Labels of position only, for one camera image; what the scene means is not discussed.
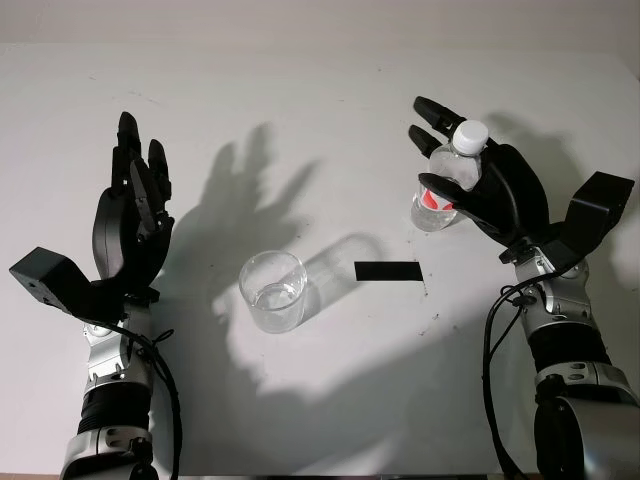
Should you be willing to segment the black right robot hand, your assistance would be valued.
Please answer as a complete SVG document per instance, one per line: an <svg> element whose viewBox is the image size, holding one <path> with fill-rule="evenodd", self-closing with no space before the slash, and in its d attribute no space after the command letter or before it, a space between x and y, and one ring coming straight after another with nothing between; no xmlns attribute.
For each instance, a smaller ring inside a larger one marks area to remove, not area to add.
<svg viewBox="0 0 640 480"><path fill-rule="evenodd" d="M441 142L416 125L409 127L409 138L427 159L411 208L414 226L435 232L462 215L505 248L502 262L517 261L550 225L534 171L518 150L493 140L485 123L422 96L413 108L446 137Z"/></svg>

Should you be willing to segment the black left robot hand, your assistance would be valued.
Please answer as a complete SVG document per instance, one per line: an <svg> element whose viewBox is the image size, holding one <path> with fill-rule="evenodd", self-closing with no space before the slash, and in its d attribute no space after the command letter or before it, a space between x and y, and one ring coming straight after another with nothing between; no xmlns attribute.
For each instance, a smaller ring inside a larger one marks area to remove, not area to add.
<svg viewBox="0 0 640 480"><path fill-rule="evenodd" d="M92 250L100 279L92 286L110 300L155 303L151 287L167 257L175 220L166 209L172 185L163 145L142 154L137 121L120 115L111 184L100 196Z"/></svg>

